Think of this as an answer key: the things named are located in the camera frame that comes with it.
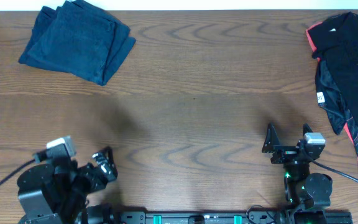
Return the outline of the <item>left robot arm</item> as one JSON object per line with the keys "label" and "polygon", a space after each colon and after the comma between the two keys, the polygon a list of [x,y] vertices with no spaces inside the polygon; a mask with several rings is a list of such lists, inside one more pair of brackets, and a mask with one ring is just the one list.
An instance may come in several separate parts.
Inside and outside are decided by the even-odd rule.
{"label": "left robot arm", "polygon": [[21,223],[119,223],[111,206],[89,207],[87,196],[117,179],[112,148],[94,153],[96,165],[78,167],[73,151],[59,144],[34,155],[38,163],[17,180],[25,212]]}

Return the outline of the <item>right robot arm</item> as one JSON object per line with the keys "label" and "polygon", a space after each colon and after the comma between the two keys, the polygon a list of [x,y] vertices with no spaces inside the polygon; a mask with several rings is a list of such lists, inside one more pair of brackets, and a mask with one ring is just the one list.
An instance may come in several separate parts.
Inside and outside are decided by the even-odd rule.
{"label": "right robot arm", "polygon": [[330,176],[311,173],[310,163],[317,160],[326,140],[303,125],[303,138],[295,146],[281,144],[272,123],[267,133],[262,152],[271,154],[272,164],[281,164],[285,170],[284,188],[288,205],[274,215],[275,223],[327,223],[324,208],[330,206],[333,181]]}

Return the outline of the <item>blue denim shorts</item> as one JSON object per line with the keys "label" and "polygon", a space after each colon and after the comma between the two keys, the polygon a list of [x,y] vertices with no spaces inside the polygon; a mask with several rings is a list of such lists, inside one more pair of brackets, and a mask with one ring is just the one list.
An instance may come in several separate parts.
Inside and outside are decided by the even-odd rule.
{"label": "blue denim shorts", "polygon": [[135,45],[130,28],[86,2],[65,1],[29,50],[39,62],[105,86]]}

